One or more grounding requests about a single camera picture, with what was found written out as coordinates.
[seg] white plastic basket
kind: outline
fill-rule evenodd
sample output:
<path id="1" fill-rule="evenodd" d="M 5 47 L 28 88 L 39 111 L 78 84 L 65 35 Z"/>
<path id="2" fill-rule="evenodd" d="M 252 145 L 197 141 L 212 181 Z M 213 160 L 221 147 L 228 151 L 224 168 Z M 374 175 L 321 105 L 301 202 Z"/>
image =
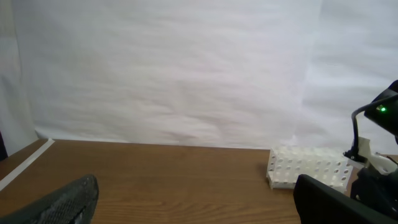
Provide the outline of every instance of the white plastic basket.
<path id="1" fill-rule="evenodd" d="M 272 189 L 294 189 L 297 177 L 307 174 L 345 192 L 352 170 L 348 158 L 337 149 L 278 146 L 271 149 L 267 178 Z"/>

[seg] white rack with holes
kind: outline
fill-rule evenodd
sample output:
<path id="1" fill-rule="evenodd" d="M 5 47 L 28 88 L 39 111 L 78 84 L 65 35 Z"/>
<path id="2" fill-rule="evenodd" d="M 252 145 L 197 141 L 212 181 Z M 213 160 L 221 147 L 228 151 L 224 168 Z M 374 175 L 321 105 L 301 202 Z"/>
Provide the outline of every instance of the white rack with holes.
<path id="1" fill-rule="evenodd" d="M 267 178 L 272 189 L 294 189 L 297 177 L 307 174 L 344 192 L 352 170 L 337 149 L 278 146 L 271 149 Z"/>

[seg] black wire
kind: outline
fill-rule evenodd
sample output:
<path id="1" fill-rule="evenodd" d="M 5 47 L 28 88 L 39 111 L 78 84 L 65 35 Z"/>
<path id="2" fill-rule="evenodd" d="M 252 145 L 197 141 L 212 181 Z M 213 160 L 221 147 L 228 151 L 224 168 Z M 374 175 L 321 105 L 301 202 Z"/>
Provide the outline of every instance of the black wire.
<path id="1" fill-rule="evenodd" d="M 354 141 L 353 141 L 353 145 L 351 147 L 351 151 L 353 153 L 353 155 L 357 156 L 359 149 L 358 149 L 358 141 L 359 141 L 359 137 L 358 137 L 358 122 L 356 120 L 356 116 L 358 114 L 360 114 L 363 111 L 366 111 L 368 109 L 376 109 L 378 106 L 382 105 L 383 103 L 390 103 L 392 101 L 398 100 L 398 94 L 394 95 L 394 96 L 390 96 L 388 98 L 384 98 L 381 100 L 377 100 L 375 102 L 372 102 L 368 105 L 362 106 L 360 108 L 358 108 L 357 110 L 355 110 L 352 114 L 351 114 L 351 119 L 353 120 L 353 127 L 354 127 Z"/>

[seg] white wall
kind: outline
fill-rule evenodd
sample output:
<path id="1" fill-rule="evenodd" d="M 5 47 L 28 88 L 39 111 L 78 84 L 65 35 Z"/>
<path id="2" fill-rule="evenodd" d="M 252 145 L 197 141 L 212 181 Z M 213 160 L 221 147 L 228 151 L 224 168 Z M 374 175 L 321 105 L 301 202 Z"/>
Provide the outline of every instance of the white wall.
<path id="1" fill-rule="evenodd" d="M 394 1 L 13 6 L 35 129 L 47 138 L 348 149 L 351 112 L 396 79 Z M 360 122 L 377 151 L 398 152 Z"/>
<path id="2" fill-rule="evenodd" d="M 0 131 L 9 156 L 37 140 L 22 83 L 10 0 L 0 1 Z"/>

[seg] brown tabletop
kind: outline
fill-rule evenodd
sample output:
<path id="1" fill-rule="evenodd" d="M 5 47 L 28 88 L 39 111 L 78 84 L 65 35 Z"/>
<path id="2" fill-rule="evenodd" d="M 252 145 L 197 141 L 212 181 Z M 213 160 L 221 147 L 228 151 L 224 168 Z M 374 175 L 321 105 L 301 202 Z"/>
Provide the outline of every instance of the brown tabletop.
<path id="1" fill-rule="evenodd" d="M 300 223 L 293 191 L 271 190 L 265 180 L 268 157 L 267 150 L 57 140 L 0 191 L 0 216 L 94 174 L 93 223 Z M 24 159 L 18 152 L 0 169 Z"/>

